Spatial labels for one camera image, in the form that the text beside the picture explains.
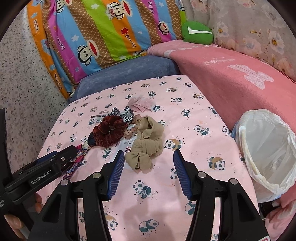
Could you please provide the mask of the person's left hand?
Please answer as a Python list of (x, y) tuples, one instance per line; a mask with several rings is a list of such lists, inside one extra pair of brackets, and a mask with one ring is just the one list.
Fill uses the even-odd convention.
[[(42, 204), (42, 197), (38, 194), (34, 194), (35, 197), (35, 210), (36, 213), (40, 213), (43, 204)], [(27, 240), (26, 236), (22, 233), (21, 229), (25, 227), (24, 223), (16, 216), (10, 215), (10, 214), (5, 214), (4, 218), (6, 219), (7, 223), (11, 227), (11, 229), (14, 231), (14, 233), (20, 238), (20, 240)]]

